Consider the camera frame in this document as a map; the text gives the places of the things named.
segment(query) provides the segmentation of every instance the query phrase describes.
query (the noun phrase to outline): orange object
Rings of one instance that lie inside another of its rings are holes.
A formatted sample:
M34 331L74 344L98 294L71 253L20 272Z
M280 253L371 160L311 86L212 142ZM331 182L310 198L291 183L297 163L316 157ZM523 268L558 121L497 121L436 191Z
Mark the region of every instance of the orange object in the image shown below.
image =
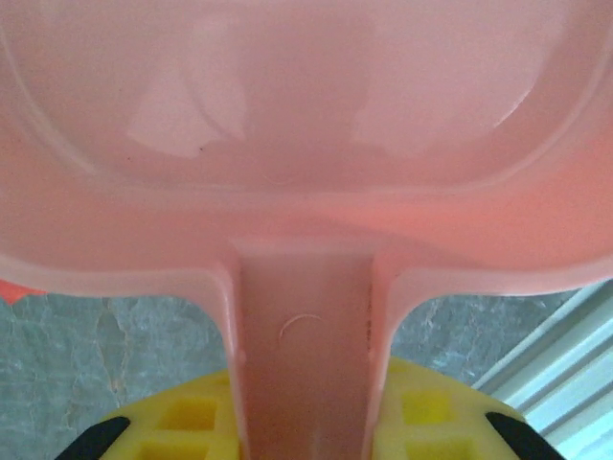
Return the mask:
M44 294L42 290L28 289L19 285L13 285L6 281L0 280L0 298L4 299L9 305L18 302L26 295Z

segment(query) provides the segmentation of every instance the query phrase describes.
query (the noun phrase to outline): square hole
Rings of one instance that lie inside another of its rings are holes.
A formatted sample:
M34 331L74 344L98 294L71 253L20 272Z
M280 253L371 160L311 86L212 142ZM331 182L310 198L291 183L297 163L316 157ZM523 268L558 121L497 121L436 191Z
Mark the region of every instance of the square hole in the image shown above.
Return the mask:
M148 442L138 460L206 460L207 446Z
M473 448L468 439L441 439L438 443L410 443L406 447L408 460L473 460Z
M402 396L402 416L407 425L436 425L450 422L451 400L443 391L411 391Z
M206 398L186 398L175 402L164 414L158 428L183 431L213 431L217 402Z

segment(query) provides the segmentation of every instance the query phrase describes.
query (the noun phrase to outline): black plastic piece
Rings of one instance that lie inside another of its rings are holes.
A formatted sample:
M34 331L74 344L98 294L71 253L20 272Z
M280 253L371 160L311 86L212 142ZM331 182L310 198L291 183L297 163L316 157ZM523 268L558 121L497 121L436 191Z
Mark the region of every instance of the black plastic piece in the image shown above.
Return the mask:
M530 425L498 412L486 417L521 460L564 460Z
M126 417L100 422L87 428L56 460L100 460L117 438L129 427Z

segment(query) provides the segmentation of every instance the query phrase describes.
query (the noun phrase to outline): gray marble floor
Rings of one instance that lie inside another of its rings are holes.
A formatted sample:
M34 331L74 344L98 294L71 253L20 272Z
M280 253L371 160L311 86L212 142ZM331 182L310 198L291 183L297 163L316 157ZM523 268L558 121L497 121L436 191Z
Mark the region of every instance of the gray marble floor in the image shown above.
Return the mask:
M451 296L415 309L393 354L473 383L570 293ZM172 298L0 300L0 459L53 459L119 405L225 367L198 307Z

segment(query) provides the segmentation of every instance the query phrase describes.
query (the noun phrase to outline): pink plastic bowl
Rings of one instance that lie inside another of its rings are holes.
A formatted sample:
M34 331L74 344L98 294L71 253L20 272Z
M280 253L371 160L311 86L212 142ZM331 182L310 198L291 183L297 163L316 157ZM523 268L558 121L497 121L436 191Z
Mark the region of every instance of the pink plastic bowl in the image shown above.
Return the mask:
M367 458L419 302L613 274L612 24L611 0L0 0L0 277L198 302L245 458Z

